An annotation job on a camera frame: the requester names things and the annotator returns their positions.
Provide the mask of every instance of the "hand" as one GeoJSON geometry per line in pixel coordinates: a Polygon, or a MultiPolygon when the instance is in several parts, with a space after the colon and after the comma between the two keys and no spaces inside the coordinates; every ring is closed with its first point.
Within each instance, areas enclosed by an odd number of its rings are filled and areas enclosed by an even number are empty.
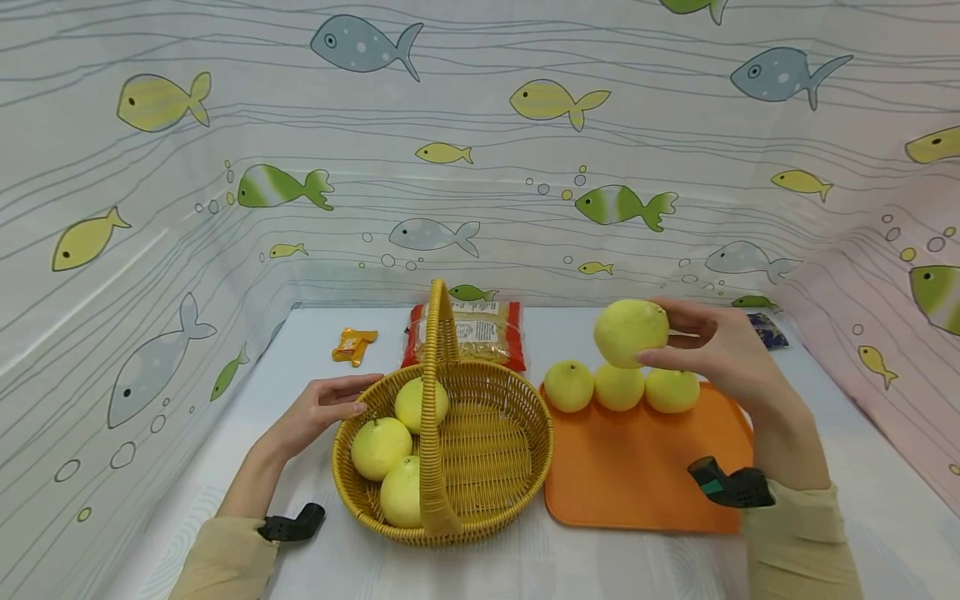
{"type": "Polygon", "coordinates": [[[642,352],[641,364],[699,373],[751,416],[802,402],[743,312],[686,300],[650,301],[666,310],[671,329],[687,335],[671,335],[672,348],[642,352]]]}
{"type": "Polygon", "coordinates": [[[334,422],[356,417],[367,410],[367,405],[357,402],[357,398],[381,377],[382,373],[373,373],[314,379],[260,441],[290,460],[334,422]]]}

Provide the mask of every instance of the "left hand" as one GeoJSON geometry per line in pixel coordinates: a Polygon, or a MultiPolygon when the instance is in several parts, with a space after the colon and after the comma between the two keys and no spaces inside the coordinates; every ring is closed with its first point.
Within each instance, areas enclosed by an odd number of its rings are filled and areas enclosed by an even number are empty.
{"type": "Polygon", "coordinates": [[[285,460],[292,459],[334,422],[356,417],[367,410],[367,405],[357,402],[357,398],[381,377],[382,373],[371,373],[314,379],[260,441],[278,451],[285,460]]]}

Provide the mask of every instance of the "basket handle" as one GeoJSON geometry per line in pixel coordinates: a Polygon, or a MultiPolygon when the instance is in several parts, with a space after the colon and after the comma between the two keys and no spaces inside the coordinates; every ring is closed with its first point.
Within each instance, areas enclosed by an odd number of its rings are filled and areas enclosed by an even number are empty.
{"type": "Polygon", "coordinates": [[[433,282],[430,311],[426,318],[426,352],[423,357],[423,402],[420,412],[420,517],[427,536],[440,537],[463,533],[464,524],[453,512],[446,494],[446,478],[440,455],[437,430],[437,366],[456,362],[460,354],[457,325],[446,284],[433,282]]]}

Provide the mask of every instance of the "yellow fish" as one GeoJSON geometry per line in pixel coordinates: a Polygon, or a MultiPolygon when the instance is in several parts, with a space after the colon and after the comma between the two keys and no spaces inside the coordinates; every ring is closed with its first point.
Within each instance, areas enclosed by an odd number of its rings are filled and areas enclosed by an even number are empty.
{"type": "Polygon", "coordinates": [[[307,256],[310,255],[303,249],[303,244],[297,244],[296,246],[293,244],[274,244],[274,246],[270,248],[270,257],[282,258],[284,256],[292,256],[296,252],[303,252],[307,256]]]}
{"type": "Polygon", "coordinates": [[[510,97],[510,106],[521,116],[533,121],[550,121],[565,114],[570,116],[573,129],[584,128],[584,112],[599,107],[610,98],[610,92],[601,89],[591,91],[578,102],[570,92],[548,79],[527,82],[510,97]]]}
{"type": "Polygon", "coordinates": [[[210,94],[211,85],[206,71],[193,80],[189,94],[159,75],[134,75],[120,90],[117,116],[142,132],[162,132],[177,125],[189,110],[201,125],[210,127],[201,102],[210,94]]]}
{"type": "Polygon", "coordinates": [[[436,162],[437,164],[449,164],[462,158],[466,162],[473,164],[473,159],[470,158],[471,150],[473,149],[457,148],[450,144],[434,142],[417,150],[417,158],[421,158],[427,162],[436,162]]]}
{"type": "Polygon", "coordinates": [[[920,164],[960,156],[960,125],[908,142],[906,155],[920,164]]]}
{"type": "Polygon", "coordinates": [[[586,273],[587,275],[595,275],[601,271],[606,271],[607,273],[613,275],[613,264],[605,265],[596,261],[585,262],[580,265],[580,268],[577,269],[580,273],[586,273]]]}
{"type": "Polygon", "coordinates": [[[791,192],[820,194],[820,200],[822,202],[827,201],[827,192],[833,187],[832,183],[826,183],[812,173],[807,173],[800,169],[777,173],[770,178],[770,181],[791,192]]]}
{"type": "Polygon", "coordinates": [[[892,371],[887,370],[886,365],[883,364],[883,354],[880,354],[880,350],[874,348],[873,346],[861,346],[856,350],[860,355],[860,361],[863,363],[864,367],[878,375],[883,375],[883,389],[889,390],[890,384],[893,383],[893,380],[899,378],[900,376],[892,371]]]}
{"type": "Polygon", "coordinates": [[[94,217],[74,223],[63,232],[54,250],[54,271],[82,267],[100,255],[107,247],[113,228],[129,229],[131,225],[120,218],[114,206],[105,217],[94,217]]]}

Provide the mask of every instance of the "black wrist strap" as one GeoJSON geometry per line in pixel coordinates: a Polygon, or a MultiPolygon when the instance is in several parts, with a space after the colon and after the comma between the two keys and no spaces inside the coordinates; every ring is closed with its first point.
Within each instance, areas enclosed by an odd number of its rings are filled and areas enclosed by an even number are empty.
{"type": "Polygon", "coordinates": [[[266,524],[257,529],[257,533],[267,541],[303,541],[313,538],[324,524],[324,507],[313,502],[307,503],[297,518],[286,516],[268,516],[266,524]]]}
{"type": "Polygon", "coordinates": [[[767,478],[758,468],[742,468],[728,475],[712,456],[695,461],[686,471],[710,502],[735,509],[760,508],[777,503],[767,478]]]}

